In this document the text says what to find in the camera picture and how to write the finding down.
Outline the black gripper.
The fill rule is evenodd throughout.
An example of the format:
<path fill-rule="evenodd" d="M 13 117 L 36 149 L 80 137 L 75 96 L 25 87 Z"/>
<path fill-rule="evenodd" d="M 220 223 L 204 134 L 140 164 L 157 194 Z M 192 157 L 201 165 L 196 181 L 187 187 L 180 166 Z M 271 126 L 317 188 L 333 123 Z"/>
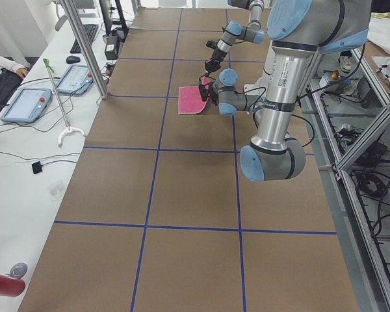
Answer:
<path fill-rule="evenodd" d="M 218 105 L 218 94 L 214 88 L 208 89 L 208 99 L 213 105 Z"/>
<path fill-rule="evenodd" d="M 213 73 L 220 69 L 220 64 L 226 57 L 226 52 L 220 50 L 219 48 L 215 49 L 212 54 L 212 60 L 204 62 L 205 72 Z"/>

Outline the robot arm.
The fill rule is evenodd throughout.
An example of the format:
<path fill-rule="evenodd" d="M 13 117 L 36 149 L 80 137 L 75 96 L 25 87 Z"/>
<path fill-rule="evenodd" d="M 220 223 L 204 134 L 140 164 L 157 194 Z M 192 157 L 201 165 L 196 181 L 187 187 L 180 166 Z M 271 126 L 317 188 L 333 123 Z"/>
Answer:
<path fill-rule="evenodd" d="M 221 68 L 221 63 L 237 40 L 261 44 L 265 37 L 262 17 L 264 10 L 269 8 L 270 1 L 233 0 L 227 1 L 227 4 L 231 7 L 247 10 L 249 12 L 248 24 L 242 25 L 232 20 L 222 29 L 222 36 L 217 42 L 209 40 L 206 43 L 206 46 L 213 50 L 211 58 L 204 63 L 206 77 Z"/>
<path fill-rule="evenodd" d="M 206 73 L 219 71 L 209 85 L 224 116 L 248 111 L 258 124 L 257 133 L 240 151 L 244 176 L 251 181 L 296 177 L 306 163 L 302 145 L 287 128 L 295 108 L 306 64 L 315 53 L 336 53 L 362 46 L 367 40 L 371 18 L 370 1 L 276 1 L 270 10 L 266 30 L 261 28 L 262 1 L 232 1 L 234 7 L 250 13 L 247 26 L 236 21 L 226 25 L 212 57 L 205 63 Z M 265 95 L 236 90 L 237 73 L 221 70 L 236 40 L 260 44 L 271 41 L 274 60 Z"/>

